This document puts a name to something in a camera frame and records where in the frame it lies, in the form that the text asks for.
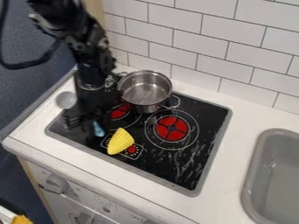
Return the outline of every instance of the subway tile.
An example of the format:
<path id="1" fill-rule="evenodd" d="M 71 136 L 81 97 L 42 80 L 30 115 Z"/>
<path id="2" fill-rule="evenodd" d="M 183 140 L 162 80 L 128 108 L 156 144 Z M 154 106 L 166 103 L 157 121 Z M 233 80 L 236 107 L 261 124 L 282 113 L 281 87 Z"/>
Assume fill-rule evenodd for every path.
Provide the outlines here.
<path id="1" fill-rule="evenodd" d="M 284 4 L 296 4 L 299 5 L 298 0 L 276 0 L 278 3 L 284 3 Z"/>
<path id="2" fill-rule="evenodd" d="M 138 68 L 132 67 L 132 66 L 125 66 L 119 63 L 116 63 L 116 68 L 113 70 L 114 73 L 120 74 L 120 73 L 133 73 L 134 71 L 137 71 Z"/>
<path id="3" fill-rule="evenodd" d="M 299 32 L 299 23 L 296 22 L 299 21 L 299 7 L 293 5 L 242 0 L 239 1 L 236 19 Z"/>
<path id="4" fill-rule="evenodd" d="M 132 0 L 103 0 L 104 12 L 117 16 L 148 20 L 148 4 Z"/>
<path id="5" fill-rule="evenodd" d="M 202 34 L 251 46 L 260 46 L 265 27 L 257 24 L 204 16 Z"/>
<path id="6" fill-rule="evenodd" d="M 299 96 L 299 79 L 284 74 L 255 69 L 251 84 L 287 95 Z"/>
<path id="7" fill-rule="evenodd" d="M 220 78 L 201 72 L 196 72 L 180 66 L 172 66 L 173 80 L 182 81 L 193 86 L 208 88 L 217 91 L 220 83 Z"/>
<path id="8" fill-rule="evenodd" d="M 104 14 L 104 16 L 105 16 L 105 26 L 107 31 L 126 34 L 125 21 L 123 17 L 116 17 L 106 13 Z"/>
<path id="9" fill-rule="evenodd" d="M 225 18 L 233 18 L 237 0 L 177 0 L 176 7 Z"/>
<path id="10" fill-rule="evenodd" d="M 132 37 L 146 39 L 167 46 L 172 45 L 172 29 L 170 28 L 127 19 L 127 32 Z"/>
<path id="11" fill-rule="evenodd" d="M 279 73 L 287 72 L 291 58 L 285 53 L 235 43 L 230 44 L 227 54 L 228 60 Z"/>
<path id="12" fill-rule="evenodd" d="M 188 32 L 199 32 L 202 15 L 159 5 L 149 5 L 149 21 Z"/>
<path id="13" fill-rule="evenodd" d="M 299 55 L 299 33 L 267 28 L 264 48 Z"/>
<path id="14" fill-rule="evenodd" d="M 127 52 L 124 52 L 124 51 L 121 51 L 121 50 L 118 50 L 118 49 L 115 49 L 112 47 L 110 47 L 110 51 L 112 52 L 112 56 L 114 58 L 116 58 L 116 61 L 118 63 L 121 63 L 123 65 L 128 65 L 128 53 Z"/>
<path id="15" fill-rule="evenodd" d="M 145 40 L 127 37 L 110 31 L 107 32 L 107 36 L 112 47 L 144 56 L 149 55 L 149 42 Z"/>
<path id="16" fill-rule="evenodd" d="M 291 95 L 279 94 L 275 103 L 275 108 L 299 115 L 299 98 Z"/>
<path id="17" fill-rule="evenodd" d="M 129 65 L 140 69 L 157 71 L 170 77 L 170 64 L 139 56 L 133 53 L 129 54 Z"/>
<path id="18" fill-rule="evenodd" d="M 175 0 L 143 0 L 143 2 L 151 4 L 162 4 L 170 7 L 174 7 Z"/>
<path id="19" fill-rule="evenodd" d="M 299 77 L 299 57 L 294 57 L 288 74 Z"/>
<path id="20" fill-rule="evenodd" d="M 253 68 L 232 63 L 222 59 L 214 59 L 204 55 L 198 56 L 198 67 L 200 72 L 215 74 L 227 79 L 249 82 Z"/>
<path id="21" fill-rule="evenodd" d="M 149 56 L 178 66 L 195 68 L 196 53 L 178 50 L 165 45 L 149 43 Z"/>
<path id="22" fill-rule="evenodd" d="M 225 58 L 227 49 L 225 40 L 208 38 L 185 31 L 175 31 L 173 45 L 177 48 L 221 59 Z"/>
<path id="23" fill-rule="evenodd" d="M 274 91 L 226 79 L 221 81 L 220 93 L 269 107 L 272 107 L 275 102 L 275 97 L 277 96 L 277 93 Z"/>

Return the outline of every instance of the yellow object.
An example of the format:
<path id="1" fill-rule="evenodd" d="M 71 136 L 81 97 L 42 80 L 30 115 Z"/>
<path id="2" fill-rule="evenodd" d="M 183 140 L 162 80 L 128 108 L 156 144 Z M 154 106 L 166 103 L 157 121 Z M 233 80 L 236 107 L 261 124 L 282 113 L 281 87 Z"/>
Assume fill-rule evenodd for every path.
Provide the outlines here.
<path id="1" fill-rule="evenodd" d="M 108 154 L 120 153 L 132 144 L 134 144 L 134 138 L 125 129 L 119 128 L 108 144 Z"/>
<path id="2" fill-rule="evenodd" d="M 18 215 L 13 218 L 11 224 L 33 224 L 33 222 L 27 219 L 24 215 Z"/>

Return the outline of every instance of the burner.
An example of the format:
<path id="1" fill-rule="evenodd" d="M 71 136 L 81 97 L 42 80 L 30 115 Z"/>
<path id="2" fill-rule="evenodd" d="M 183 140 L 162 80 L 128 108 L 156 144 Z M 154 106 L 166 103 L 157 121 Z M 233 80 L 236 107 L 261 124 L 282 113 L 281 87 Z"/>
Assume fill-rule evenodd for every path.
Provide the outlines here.
<path id="1" fill-rule="evenodd" d="M 145 123 L 145 136 L 156 147 L 167 151 L 183 150 L 198 139 L 196 120 L 181 110 L 165 109 L 151 115 Z"/>
<path id="2" fill-rule="evenodd" d="M 130 110 L 131 110 L 131 104 L 128 103 L 122 104 L 121 106 L 118 106 L 112 111 L 111 119 L 112 120 L 122 119 L 123 117 L 128 115 Z"/>
<path id="3" fill-rule="evenodd" d="M 115 107 L 112 111 L 109 130 L 117 130 L 118 128 L 126 129 L 138 122 L 141 117 L 142 115 L 132 111 L 131 104 L 123 103 Z"/>
<path id="4" fill-rule="evenodd" d="M 177 116 L 165 116 L 156 123 L 156 133 L 164 141 L 182 141 L 187 137 L 188 130 L 188 122 Z"/>

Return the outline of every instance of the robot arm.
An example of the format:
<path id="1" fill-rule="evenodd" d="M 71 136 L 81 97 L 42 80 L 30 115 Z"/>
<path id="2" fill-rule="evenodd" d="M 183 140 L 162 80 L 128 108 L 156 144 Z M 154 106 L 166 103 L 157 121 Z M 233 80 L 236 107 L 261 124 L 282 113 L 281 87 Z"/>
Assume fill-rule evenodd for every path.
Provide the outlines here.
<path id="1" fill-rule="evenodd" d="M 43 32 L 68 44 L 84 88 L 100 88 L 115 68 L 106 33 L 80 0 L 28 0 L 30 17 Z"/>
<path id="2" fill-rule="evenodd" d="M 80 0 L 28 0 L 30 18 L 44 33 L 67 43 L 77 62 L 74 75 L 78 102 L 66 111 L 68 128 L 81 127 L 87 139 L 94 137 L 94 124 L 108 126 L 120 93 L 109 79 L 115 59 L 101 25 L 88 15 Z"/>

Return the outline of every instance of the white cabinet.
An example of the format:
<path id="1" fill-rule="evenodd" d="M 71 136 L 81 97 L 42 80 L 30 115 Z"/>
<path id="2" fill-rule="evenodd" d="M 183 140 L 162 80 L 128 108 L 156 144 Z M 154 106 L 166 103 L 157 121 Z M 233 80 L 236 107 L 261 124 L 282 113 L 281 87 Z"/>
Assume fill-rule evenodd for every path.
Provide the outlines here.
<path id="1" fill-rule="evenodd" d="M 59 224 L 155 224 L 66 177 L 28 164 Z"/>

